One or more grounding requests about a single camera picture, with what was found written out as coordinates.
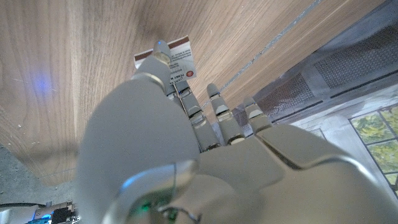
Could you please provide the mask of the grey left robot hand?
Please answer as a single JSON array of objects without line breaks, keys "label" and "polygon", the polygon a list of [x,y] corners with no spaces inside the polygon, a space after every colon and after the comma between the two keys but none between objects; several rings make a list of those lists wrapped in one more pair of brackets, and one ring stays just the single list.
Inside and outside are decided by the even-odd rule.
[{"label": "grey left robot hand", "polygon": [[246,137],[214,85],[219,142],[189,87],[172,91],[158,41],[110,92],[80,144],[83,223],[396,223],[397,200],[344,150],[244,102]]}]

